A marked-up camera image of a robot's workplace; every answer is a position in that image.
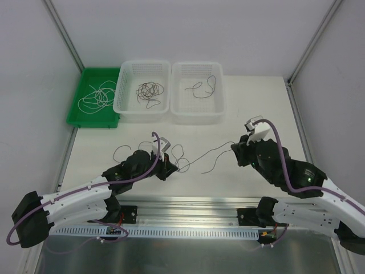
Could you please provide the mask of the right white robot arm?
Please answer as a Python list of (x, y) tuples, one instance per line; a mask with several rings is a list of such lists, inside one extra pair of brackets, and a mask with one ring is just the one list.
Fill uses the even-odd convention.
[(283, 155), (291, 185), (283, 174), (278, 145), (272, 139), (252, 142), (243, 135), (231, 146), (240, 167), (251, 166), (269, 184), (297, 201), (264, 196), (255, 208), (237, 210), (240, 225), (284, 226), (291, 224), (319, 232), (340, 245), (364, 255), (364, 207), (341, 191), (311, 163), (294, 160), (287, 148)]

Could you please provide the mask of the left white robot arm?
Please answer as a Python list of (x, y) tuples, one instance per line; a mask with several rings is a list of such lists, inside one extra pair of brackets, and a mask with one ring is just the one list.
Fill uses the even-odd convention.
[(30, 248), (68, 225), (91, 221), (117, 223), (122, 215), (118, 195), (146, 178), (155, 176), (165, 181), (177, 170), (168, 154), (137, 150), (79, 188), (43, 196), (29, 192), (11, 216), (14, 226), (6, 243)]

